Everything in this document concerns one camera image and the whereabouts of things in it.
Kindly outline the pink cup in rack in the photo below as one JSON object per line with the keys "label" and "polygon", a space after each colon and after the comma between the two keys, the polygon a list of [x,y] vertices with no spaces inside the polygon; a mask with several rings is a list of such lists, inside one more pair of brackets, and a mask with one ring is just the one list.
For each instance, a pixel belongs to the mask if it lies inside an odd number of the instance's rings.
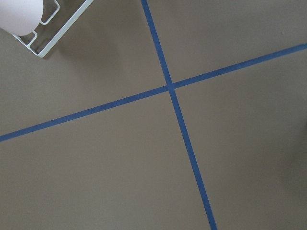
{"label": "pink cup in rack", "polygon": [[0,27],[14,35],[27,35],[39,25],[43,8],[42,0],[1,0]]}

